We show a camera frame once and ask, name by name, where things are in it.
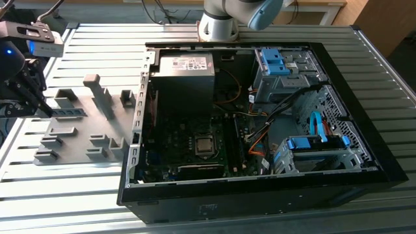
sticker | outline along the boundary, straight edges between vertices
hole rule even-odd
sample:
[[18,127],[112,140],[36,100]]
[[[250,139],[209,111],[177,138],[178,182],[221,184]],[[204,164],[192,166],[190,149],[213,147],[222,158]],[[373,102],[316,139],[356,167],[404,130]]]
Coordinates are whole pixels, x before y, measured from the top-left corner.
[[268,163],[268,161],[265,159],[261,160],[261,164],[262,166],[268,169],[268,167],[270,166],[270,164]]
[[249,95],[249,96],[248,96],[248,101],[249,101],[250,103],[254,103],[254,95]]
[[172,70],[206,70],[206,59],[205,57],[193,58],[172,58]]
[[288,62],[288,63],[285,64],[285,67],[297,67],[297,66],[296,66],[296,63],[294,63],[294,62]]

power supply label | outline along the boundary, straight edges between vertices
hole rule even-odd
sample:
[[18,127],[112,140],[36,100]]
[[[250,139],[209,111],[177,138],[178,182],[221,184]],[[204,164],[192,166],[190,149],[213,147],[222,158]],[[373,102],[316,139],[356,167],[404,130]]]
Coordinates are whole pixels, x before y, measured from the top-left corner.
[[206,58],[193,57],[193,58],[172,58],[172,70],[206,70]]

metal bracket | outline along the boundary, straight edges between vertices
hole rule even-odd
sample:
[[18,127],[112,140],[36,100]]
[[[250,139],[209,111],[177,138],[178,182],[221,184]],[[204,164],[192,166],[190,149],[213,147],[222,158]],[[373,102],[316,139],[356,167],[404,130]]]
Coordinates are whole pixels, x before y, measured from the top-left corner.
[[34,26],[32,26],[2,21],[0,22],[0,41],[10,39],[25,39],[48,43],[54,41],[54,37],[46,26],[41,27],[40,24],[34,24]]

motherboard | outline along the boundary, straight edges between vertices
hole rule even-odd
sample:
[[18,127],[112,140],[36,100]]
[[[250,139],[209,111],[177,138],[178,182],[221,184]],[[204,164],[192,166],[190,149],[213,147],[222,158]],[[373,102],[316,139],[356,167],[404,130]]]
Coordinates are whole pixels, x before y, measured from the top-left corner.
[[160,118],[145,144],[144,182],[257,175],[257,157],[244,153],[250,121],[237,115]]

orange cable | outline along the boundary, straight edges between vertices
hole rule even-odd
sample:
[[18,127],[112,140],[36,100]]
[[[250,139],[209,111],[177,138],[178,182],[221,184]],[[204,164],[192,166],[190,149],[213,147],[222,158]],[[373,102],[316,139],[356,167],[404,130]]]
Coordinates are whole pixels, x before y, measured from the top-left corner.
[[236,84],[237,84],[237,86],[238,86],[238,92],[237,92],[234,98],[232,98],[232,99],[229,99],[229,100],[225,100],[225,101],[216,101],[214,104],[225,104],[225,103],[229,103],[229,102],[234,101],[234,100],[240,97],[240,94],[241,94],[241,85],[240,85],[238,80],[236,79],[236,77],[233,76],[233,74],[230,74],[229,71],[226,71],[226,70],[222,69],[222,68],[220,68],[220,70],[222,70],[224,72],[226,72],[228,75],[233,78],[233,80],[234,80],[234,82],[236,82]]

